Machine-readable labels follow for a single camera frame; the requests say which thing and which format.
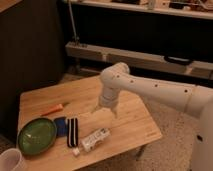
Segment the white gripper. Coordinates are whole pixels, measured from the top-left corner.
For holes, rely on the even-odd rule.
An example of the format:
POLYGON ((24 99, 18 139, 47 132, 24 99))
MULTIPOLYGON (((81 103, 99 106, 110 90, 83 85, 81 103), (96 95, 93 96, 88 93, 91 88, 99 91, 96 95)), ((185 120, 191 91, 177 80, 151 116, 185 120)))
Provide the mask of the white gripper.
POLYGON ((119 97, 120 90, 116 88, 109 88, 109 87, 103 87, 101 94, 99 96, 99 101, 97 106, 94 107, 94 109, 91 111, 91 113, 94 113, 101 109, 101 107, 110 108, 112 109, 112 113, 115 117, 118 117, 117 114, 117 107, 118 104, 118 97, 119 97))

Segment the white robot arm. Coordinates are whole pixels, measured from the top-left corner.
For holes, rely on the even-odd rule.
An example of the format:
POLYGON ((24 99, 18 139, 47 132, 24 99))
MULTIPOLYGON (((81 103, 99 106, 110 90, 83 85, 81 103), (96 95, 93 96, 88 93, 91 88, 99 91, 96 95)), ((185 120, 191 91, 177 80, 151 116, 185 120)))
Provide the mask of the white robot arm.
POLYGON ((119 94, 126 90, 198 117, 190 170, 213 171, 213 88, 133 76, 123 62, 105 68, 100 81, 102 91, 94 111, 109 108, 117 114, 119 94))

